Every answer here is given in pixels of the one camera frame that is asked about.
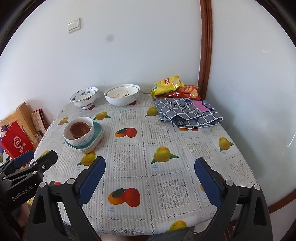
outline yellow chip bag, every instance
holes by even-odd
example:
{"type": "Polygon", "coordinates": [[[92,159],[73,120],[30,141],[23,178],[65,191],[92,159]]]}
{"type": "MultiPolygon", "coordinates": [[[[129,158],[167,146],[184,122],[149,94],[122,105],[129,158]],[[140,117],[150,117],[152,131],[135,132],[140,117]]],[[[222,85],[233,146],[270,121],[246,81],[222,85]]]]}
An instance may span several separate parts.
{"type": "Polygon", "coordinates": [[[184,84],[180,81],[179,75],[169,77],[154,84],[151,90],[151,96],[155,97],[156,95],[162,95],[175,91],[180,86],[183,87],[184,84]]]}

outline teal plate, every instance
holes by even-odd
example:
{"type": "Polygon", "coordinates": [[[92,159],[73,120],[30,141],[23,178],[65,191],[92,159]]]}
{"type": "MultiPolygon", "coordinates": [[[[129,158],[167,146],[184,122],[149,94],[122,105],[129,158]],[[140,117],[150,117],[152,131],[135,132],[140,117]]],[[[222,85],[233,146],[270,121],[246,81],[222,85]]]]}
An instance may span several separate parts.
{"type": "Polygon", "coordinates": [[[103,132],[103,129],[102,129],[101,124],[99,124],[99,123],[97,123],[97,122],[95,122],[95,121],[93,121],[93,123],[94,123],[94,136],[93,136],[93,138],[89,141],[89,143],[85,144],[84,146],[72,146],[72,145],[69,144],[69,142],[67,142],[66,140],[65,140],[65,142],[66,142],[70,147],[72,147],[72,148],[74,148],[74,149],[76,149],[76,150],[83,150],[83,149],[87,149],[87,148],[89,148],[89,147],[93,144],[93,142],[95,142],[96,139],[98,139],[99,136],[100,136],[100,135],[102,134],[102,132],[103,132]]]}

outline light switch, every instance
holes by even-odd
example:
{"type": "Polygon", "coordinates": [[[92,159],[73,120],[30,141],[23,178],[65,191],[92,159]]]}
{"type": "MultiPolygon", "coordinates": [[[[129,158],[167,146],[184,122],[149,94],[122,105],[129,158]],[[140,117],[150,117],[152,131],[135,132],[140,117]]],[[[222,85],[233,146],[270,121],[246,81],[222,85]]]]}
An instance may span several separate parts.
{"type": "Polygon", "coordinates": [[[80,18],[76,21],[68,23],[68,33],[72,33],[80,29],[80,18]]]}

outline screw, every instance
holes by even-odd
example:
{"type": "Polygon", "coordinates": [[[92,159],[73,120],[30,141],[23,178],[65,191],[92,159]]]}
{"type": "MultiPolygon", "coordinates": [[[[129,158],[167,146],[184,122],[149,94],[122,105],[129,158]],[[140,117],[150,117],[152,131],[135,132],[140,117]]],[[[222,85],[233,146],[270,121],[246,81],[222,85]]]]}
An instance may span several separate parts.
{"type": "Polygon", "coordinates": [[[256,190],[260,190],[260,189],[261,189],[261,187],[260,187],[258,184],[255,184],[255,185],[254,185],[254,188],[255,188],[256,190]]]}
{"type": "Polygon", "coordinates": [[[73,184],[74,182],[75,182],[75,179],[74,178],[70,178],[70,179],[67,180],[67,183],[69,185],[73,184]]]}
{"type": "Polygon", "coordinates": [[[46,186],[46,182],[42,182],[39,184],[39,187],[44,188],[46,186]]]}
{"type": "Polygon", "coordinates": [[[225,183],[228,186],[232,186],[233,185],[233,181],[231,181],[231,180],[226,180],[225,183]]]}

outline red chip bag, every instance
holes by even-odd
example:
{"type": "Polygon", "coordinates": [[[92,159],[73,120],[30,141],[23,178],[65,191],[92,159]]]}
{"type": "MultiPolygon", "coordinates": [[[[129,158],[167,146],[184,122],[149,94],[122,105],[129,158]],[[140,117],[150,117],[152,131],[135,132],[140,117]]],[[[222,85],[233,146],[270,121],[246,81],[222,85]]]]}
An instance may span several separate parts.
{"type": "Polygon", "coordinates": [[[188,98],[192,100],[200,100],[200,96],[198,95],[199,88],[194,85],[185,85],[183,87],[179,87],[177,90],[166,93],[164,96],[166,97],[180,97],[180,98],[188,98]]]}

